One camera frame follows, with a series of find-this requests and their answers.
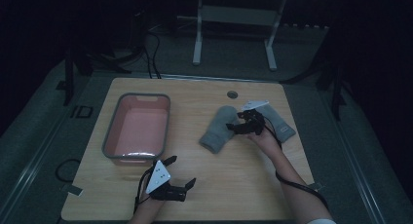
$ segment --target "dark background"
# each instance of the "dark background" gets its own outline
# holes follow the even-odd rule
[[[195,16],[196,0],[0,0],[0,134],[73,45],[111,54],[131,16]],[[219,3],[221,0],[207,0]],[[250,0],[226,0],[235,5]],[[413,0],[288,0],[282,22],[330,27],[320,48],[375,130],[412,200]],[[273,7],[260,2],[261,6]]]

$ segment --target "sleeve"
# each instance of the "sleeve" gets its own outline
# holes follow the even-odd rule
[[[336,224],[336,223],[330,219],[316,219],[307,224]]]

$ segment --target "plastic container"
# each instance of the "plastic container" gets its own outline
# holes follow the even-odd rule
[[[103,142],[103,154],[120,166],[158,159],[165,150],[169,110],[165,94],[123,94]]]

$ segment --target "wooden tabletop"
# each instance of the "wooden tabletop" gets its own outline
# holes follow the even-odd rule
[[[231,99],[228,91],[238,93]],[[279,84],[117,78],[112,82],[98,116],[73,185],[81,196],[69,194],[64,220],[129,220],[139,178],[148,166],[120,167],[104,157],[101,147],[119,97],[124,93],[164,93],[170,97],[169,131],[164,158],[176,155],[168,167],[170,184],[183,186],[196,177],[185,202],[167,202],[157,220],[276,220],[291,214],[275,170],[259,149],[235,135],[218,154],[198,140],[217,109],[232,105],[241,111],[249,100],[269,100],[285,121],[296,129],[285,93]],[[313,177],[299,133],[283,152],[307,183]]]

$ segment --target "gray cloth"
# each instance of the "gray cloth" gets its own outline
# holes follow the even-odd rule
[[[285,120],[277,113],[277,111],[269,104],[255,108],[260,112],[267,121],[270,121],[274,127],[277,138],[281,143],[286,142],[290,137],[295,134],[295,130],[292,129]]]
[[[228,105],[220,107],[209,123],[206,133],[201,137],[200,144],[211,153],[217,154],[234,136],[234,132],[228,130],[226,124],[237,125],[239,123],[236,108]]]

